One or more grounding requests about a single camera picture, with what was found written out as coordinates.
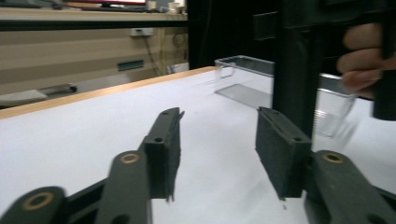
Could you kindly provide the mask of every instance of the finger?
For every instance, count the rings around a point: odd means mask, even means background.
[[[341,73],[358,70],[373,70],[382,65],[380,49],[361,49],[338,59],[337,70]]]
[[[381,30],[379,23],[352,27],[344,35],[344,45],[349,49],[380,48]]]
[[[383,70],[395,70],[396,69],[396,57],[387,59],[382,62],[381,69]]]
[[[374,92],[372,87],[366,87],[364,89],[359,90],[356,92],[359,96],[362,96],[367,99],[374,99]]]
[[[381,78],[379,70],[353,71],[343,74],[342,85],[348,92],[359,93]]]

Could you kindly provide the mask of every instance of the white table surface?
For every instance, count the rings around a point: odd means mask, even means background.
[[[257,111],[213,92],[214,72],[0,119],[0,214],[22,194],[68,195],[105,178],[112,159],[138,148],[157,115],[185,111],[176,201],[153,200],[156,224],[307,223],[303,200],[282,203],[255,151]],[[369,118],[359,100],[344,132],[315,149],[348,155],[376,186],[396,193],[396,124]]]

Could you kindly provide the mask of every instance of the clear plastic container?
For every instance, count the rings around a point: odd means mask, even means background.
[[[273,62],[239,55],[218,59],[215,63],[215,93],[254,108],[271,107]],[[336,135],[356,98],[341,88],[340,79],[320,74],[315,129],[322,136]]]
[[[239,55],[215,63],[217,94],[254,108],[271,105],[273,62]]]

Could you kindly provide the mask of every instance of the beige wall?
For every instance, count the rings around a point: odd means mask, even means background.
[[[144,37],[130,29],[0,33],[0,94],[98,77],[127,74],[131,81],[155,77]],[[187,29],[155,28],[148,43],[165,74],[186,63]],[[119,72],[118,63],[144,60],[144,67]]]

